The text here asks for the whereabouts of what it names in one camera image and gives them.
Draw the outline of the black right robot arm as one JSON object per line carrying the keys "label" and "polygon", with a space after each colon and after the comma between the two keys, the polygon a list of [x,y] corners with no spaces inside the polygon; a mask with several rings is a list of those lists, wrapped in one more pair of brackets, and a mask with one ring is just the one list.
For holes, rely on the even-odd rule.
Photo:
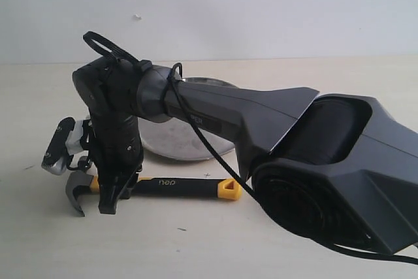
{"label": "black right robot arm", "polygon": [[91,116],[103,214],[141,166],[137,120],[177,118],[234,144],[236,179],[287,231],[384,255],[417,243],[417,133],[373,97],[199,84],[105,57],[72,81]]}

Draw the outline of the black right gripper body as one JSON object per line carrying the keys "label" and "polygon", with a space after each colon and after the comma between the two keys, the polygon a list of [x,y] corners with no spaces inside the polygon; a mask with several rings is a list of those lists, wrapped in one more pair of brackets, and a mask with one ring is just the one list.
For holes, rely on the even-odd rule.
{"label": "black right gripper body", "polygon": [[136,116],[91,114],[90,118],[105,176],[129,176],[142,167],[144,150]]}

